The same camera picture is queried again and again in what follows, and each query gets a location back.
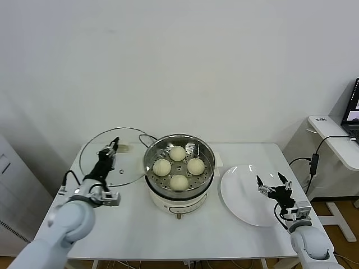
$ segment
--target white plate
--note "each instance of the white plate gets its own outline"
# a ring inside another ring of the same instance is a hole
[[[282,184],[277,173],[258,171],[253,165],[238,165],[223,175],[220,192],[229,210],[239,219],[254,226],[271,227],[278,223],[274,216],[277,202],[257,190],[257,175],[270,187]]]

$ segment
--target steamed bun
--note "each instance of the steamed bun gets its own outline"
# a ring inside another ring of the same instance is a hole
[[[185,191],[188,185],[188,179],[184,175],[175,175],[169,181],[169,187],[174,191]]]
[[[160,159],[155,161],[153,165],[153,173],[158,175],[159,177],[164,177],[171,172],[171,164],[168,160]]]
[[[200,175],[204,172],[205,165],[199,158],[191,159],[187,164],[187,169],[192,175]]]
[[[186,151],[183,147],[175,146],[171,148],[169,157],[174,161],[182,161],[186,157]]]

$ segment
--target white table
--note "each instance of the white table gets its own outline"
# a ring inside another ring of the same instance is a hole
[[[310,116],[308,118],[308,122],[314,128],[314,130],[320,135],[322,139],[328,136],[339,135],[339,136],[347,136],[348,133],[340,126],[340,118],[339,117],[331,117],[331,116]],[[321,193],[331,193],[330,189],[336,188],[336,184],[340,184],[340,180],[342,178],[346,178],[346,180],[352,178],[352,182],[346,182],[341,185],[347,185],[346,187],[351,189],[348,194],[358,194],[359,184],[357,182],[358,173],[353,173],[351,171],[359,171],[359,145],[356,141],[350,141],[349,138],[329,138],[325,140],[328,144],[329,148],[334,152],[337,158],[343,163],[343,165],[349,169],[346,173],[341,173],[343,171],[339,171],[338,166],[332,165],[336,170],[335,173],[331,173],[331,171],[323,171],[323,184],[321,185]],[[326,161],[321,157],[322,163],[330,164],[330,160]],[[308,197],[312,199],[316,197],[316,189],[311,192]],[[356,237],[349,225],[345,221],[344,217],[340,213],[339,209],[333,202],[327,202],[332,216],[323,216],[319,217],[321,223],[323,225],[338,225],[344,234],[346,240],[348,242],[356,242]],[[355,202],[355,206],[359,207],[359,200]]]
[[[221,175],[239,164],[253,164],[273,172],[279,171],[293,182],[292,197],[297,201],[308,201],[277,145],[214,143],[210,147],[222,158],[224,166],[219,168]],[[71,169],[81,177],[79,156]],[[143,179],[118,188],[120,205],[95,209],[96,224],[93,231],[74,245],[69,258],[209,260],[296,256],[290,236],[280,224],[259,228],[234,217],[220,198],[219,182],[219,177],[214,178],[203,207],[181,220],[155,206]],[[68,189],[76,187],[70,177],[68,186]],[[63,199],[62,196],[56,196],[52,207]],[[313,226],[325,233],[314,211],[311,211],[310,216]],[[48,229],[47,218],[48,215],[37,237]]]

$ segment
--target white robotic arm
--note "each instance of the white robotic arm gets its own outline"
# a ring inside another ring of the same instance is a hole
[[[9,269],[63,269],[74,243],[86,237],[94,225],[94,209],[87,202],[66,203],[47,233],[27,245]]]
[[[86,237],[95,225],[93,207],[118,206],[118,192],[107,188],[106,177],[113,170],[119,138],[98,152],[99,160],[90,174],[62,206],[52,212],[49,229],[27,245],[9,269],[63,269],[76,241]],[[59,194],[66,192],[66,180]]]
[[[288,182],[281,173],[278,173],[278,176],[284,185],[276,187],[263,185],[257,176],[258,191],[268,198],[275,199],[281,207],[279,216],[286,224],[283,224],[277,215],[276,217],[291,234],[292,247],[297,252],[303,269],[344,269],[335,259],[334,248],[328,237],[311,226],[310,204],[292,199],[292,182]]]

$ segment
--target laptop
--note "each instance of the laptop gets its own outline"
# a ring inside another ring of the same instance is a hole
[[[359,78],[355,81],[342,124],[344,130],[359,141]]]

